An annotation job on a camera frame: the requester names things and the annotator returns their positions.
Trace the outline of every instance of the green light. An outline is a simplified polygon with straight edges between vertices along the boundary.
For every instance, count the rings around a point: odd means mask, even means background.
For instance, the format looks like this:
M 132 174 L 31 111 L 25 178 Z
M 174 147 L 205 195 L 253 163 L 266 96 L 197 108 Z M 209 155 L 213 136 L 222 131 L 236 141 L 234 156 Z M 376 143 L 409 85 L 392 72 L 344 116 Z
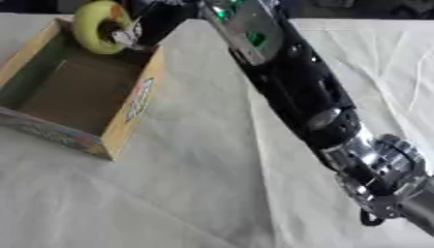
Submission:
M 248 31 L 248 32 L 246 32 L 246 38 L 253 45 L 253 47 L 260 47 L 266 41 L 265 34 L 263 34 L 261 32 L 249 32 Z
M 224 19 L 226 14 L 225 11 L 217 6 L 212 7 L 212 10 L 214 11 L 214 13 L 217 15 L 218 19 Z

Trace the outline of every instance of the black robot arm segment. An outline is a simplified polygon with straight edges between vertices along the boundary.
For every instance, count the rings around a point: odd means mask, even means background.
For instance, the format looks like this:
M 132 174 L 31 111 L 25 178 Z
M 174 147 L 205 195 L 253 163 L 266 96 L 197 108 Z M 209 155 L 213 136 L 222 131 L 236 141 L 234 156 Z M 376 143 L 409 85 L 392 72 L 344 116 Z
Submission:
M 201 8 L 275 113 L 335 171 L 361 207 L 362 224 L 404 217 L 434 234 L 434 179 L 423 158 L 396 136 L 373 137 L 338 79 L 278 5 L 205 0 Z

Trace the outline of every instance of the sticker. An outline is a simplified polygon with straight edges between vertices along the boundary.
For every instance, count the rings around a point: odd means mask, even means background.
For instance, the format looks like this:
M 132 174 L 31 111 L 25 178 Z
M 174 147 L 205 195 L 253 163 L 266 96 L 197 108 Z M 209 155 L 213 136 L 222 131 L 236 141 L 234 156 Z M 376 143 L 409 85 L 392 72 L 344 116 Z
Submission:
M 138 116 L 146 107 L 147 95 L 153 82 L 154 77 L 138 84 L 134 89 L 135 96 L 133 97 L 133 102 L 131 102 L 130 109 L 128 110 L 127 122 Z
M 113 5 L 110 9 L 110 14 L 112 19 L 118 19 L 122 17 L 122 7 L 119 5 Z

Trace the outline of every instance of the white tablecloth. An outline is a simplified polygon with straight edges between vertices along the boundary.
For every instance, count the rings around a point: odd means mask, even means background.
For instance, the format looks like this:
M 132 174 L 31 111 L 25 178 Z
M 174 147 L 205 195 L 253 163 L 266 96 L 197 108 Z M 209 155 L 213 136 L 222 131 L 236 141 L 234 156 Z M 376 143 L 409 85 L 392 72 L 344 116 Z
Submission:
M 49 15 L 0 15 L 0 64 Z M 296 20 L 376 134 L 434 161 L 434 22 Z M 0 128 L 0 247 L 432 247 L 358 207 L 273 115 L 204 21 L 165 41 L 167 68 L 115 163 Z

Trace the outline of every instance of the printed label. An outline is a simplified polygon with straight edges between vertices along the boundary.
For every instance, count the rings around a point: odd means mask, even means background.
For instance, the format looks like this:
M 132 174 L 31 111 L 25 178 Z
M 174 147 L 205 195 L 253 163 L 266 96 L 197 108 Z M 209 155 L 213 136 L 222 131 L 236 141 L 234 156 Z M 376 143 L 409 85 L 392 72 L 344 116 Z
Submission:
M 130 109 L 128 110 L 127 122 L 134 119 L 134 117 L 138 116 L 139 113 L 145 109 L 149 89 L 153 82 L 154 77 L 147 79 L 136 86 L 134 90 L 135 96 L 133 97 L 133 101 L 130 104 Z

